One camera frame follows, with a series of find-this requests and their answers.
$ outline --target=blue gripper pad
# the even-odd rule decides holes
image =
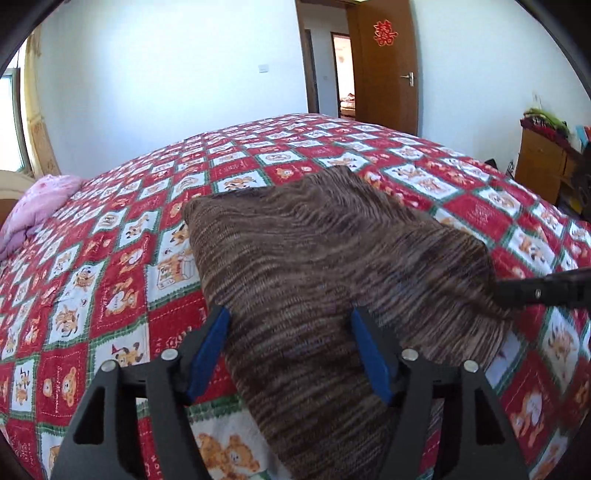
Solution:
[[[230,312],[221,309],[217,318],[203,339],[201,348],[197,355],[191,361],[191,383],[186,391],[186,395],[195,401],[207,390],[209,381],[213,375],[213,369],[216,368],[217,361],[222,353],[226,337],[228,336],[228,326],[230,324]]]
[[[351,314],[351,325],[353,327],[355,340],[357,341],[357,347],[359,348],[361,361],[365,368],[365,374],[369,378],[374,393],[380,397],[385,404],[391,405],[394,400],[394,393],[390,389],[390,380],[391,378],[394,378],[398,372],[390,371],[388,364],[379,352],[378,346],[357,309]]]

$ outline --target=red paper cut decoration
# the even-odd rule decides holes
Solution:
[[[380,47],[385,47],[386,45],[392,45],[394,43],[394,39],[398,36],[398,32],[392,31],[392,23],[390,20],[384,20],[383,22],[378,22],[377,25],[374,25],[375,28],[375,37],[374,40],[378,42]]]

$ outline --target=brown knitted sweater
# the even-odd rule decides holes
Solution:
[[[296,480],[372,478],[396,415],[372,393],[355,305],[403,347],[488,366],[510,327],[486,246],[399,205],[346,167],[184,210],[209,304],[232,315],[226,363]]]

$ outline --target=window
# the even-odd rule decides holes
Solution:
[[[0,170],[29,173],[21,118],[21,69],[13,60],[0,79]]]

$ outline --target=window frame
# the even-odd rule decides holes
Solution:
[[[18,148],[21,152],[23,163],[23,166],[17,170],[17,173],[24,173],[25,175],[30,176],[33,173],[33,168],[27,151],[27,143],[25,142],[25,131],[21,115],[21,69],[19,67],[6,69],[2,74],[2,78],[6,77],[11,79],[12,84],[12,114],[14,116],[15,129],[17,130]]]

